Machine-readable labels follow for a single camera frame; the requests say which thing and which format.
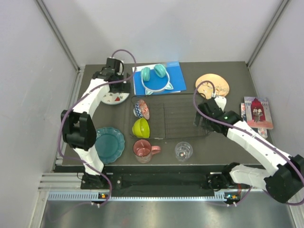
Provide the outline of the white watermelon pattern plate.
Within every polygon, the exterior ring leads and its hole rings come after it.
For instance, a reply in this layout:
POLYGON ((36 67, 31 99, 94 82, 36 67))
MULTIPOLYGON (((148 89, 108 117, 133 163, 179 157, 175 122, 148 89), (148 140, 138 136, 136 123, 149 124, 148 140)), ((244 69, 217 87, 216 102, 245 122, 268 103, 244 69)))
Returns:
POLYGON ((101 102, 106 105, 117 105, 124 102, 128 97, 129 93, 107 93, 101 99, 101 102))

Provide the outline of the black wire dish rack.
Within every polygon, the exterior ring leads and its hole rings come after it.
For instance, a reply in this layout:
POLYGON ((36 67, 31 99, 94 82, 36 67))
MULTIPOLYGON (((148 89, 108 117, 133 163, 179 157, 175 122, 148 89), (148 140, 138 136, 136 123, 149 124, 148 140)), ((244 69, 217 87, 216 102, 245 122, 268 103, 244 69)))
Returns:
POLYGON ((148 106, 150 118, 149 139, 180 139, 206 137, 211 131, 205 128, 202 120, 198 126, 194 125, 196 109, 193 105, 193 94, 172 93, 164 95, 132 96, 129 132, 134 138, 132 127, 139 118, 134 115, 133 109, 140 99, 148 106))

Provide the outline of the patterned blue red bowl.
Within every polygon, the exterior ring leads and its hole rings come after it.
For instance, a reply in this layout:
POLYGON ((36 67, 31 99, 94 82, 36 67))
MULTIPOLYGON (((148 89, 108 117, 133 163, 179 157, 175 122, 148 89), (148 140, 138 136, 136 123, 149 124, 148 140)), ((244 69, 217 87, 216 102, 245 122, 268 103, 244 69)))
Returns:
POLYGON ((133 108, 133 113, 138 118, 150 119, 150 111, 146 102, 142 99, 136 102, 133 108))

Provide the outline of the lime green bowl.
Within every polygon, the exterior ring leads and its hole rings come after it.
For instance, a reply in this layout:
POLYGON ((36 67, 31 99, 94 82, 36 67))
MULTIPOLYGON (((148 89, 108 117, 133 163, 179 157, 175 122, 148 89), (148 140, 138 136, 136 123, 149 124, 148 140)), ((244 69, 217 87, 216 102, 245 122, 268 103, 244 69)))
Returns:
POLYGON ((149 138, 150 127, 148 121, 145 118, 136 120, 132 126, 132 133, 138 138, 149 138))

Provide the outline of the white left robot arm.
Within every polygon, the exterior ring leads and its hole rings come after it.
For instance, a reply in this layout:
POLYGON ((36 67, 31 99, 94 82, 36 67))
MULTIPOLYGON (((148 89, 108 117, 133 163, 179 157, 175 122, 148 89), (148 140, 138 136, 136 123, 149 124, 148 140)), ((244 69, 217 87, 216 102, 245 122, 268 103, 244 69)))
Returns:
POLYGON ((95 147, 97 132, 92 118, 100 103, 115 105, 127 99, 131 90, 131 84, 126 81, 129 76, 124 73, 123 61, 109 57, 106 65, 93 74, 82 97, 61 113, 59 140, 78 154, 85 167, 83 189, 100 189, 107 185, 104 163, 95 147))

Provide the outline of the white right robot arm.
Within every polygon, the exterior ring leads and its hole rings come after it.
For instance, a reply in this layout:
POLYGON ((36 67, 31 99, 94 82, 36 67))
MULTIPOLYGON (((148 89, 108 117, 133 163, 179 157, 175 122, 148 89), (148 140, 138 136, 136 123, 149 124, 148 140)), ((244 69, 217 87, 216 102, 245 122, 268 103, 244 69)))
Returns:
POLYGON ((222 171, 222 183, 227 188, 237 184, 257 187, 280 203, 289 200, 304 187, 304 158, 281 151, 257 134, 234 111, 225 112, 226 99, 218 96, 201 104, 194 124, 203 123, 207 129, 221 133, 234 141, 263 166, 252 168, 233 162, 222 171))

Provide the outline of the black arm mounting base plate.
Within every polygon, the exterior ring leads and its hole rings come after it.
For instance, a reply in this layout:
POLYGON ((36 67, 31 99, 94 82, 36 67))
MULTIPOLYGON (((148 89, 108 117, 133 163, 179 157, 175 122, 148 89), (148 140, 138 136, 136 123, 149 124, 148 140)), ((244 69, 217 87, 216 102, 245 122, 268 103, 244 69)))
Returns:
POLYGON ((113 190, 125 190, 131 187, 184 187, 194 186, 199 189, 220 190, 234 187, 220 172, 207 173, 203 171, 110 171, 105 176, 83 174, 80 189, 101 190, 108 189, 112 183, 113 190))

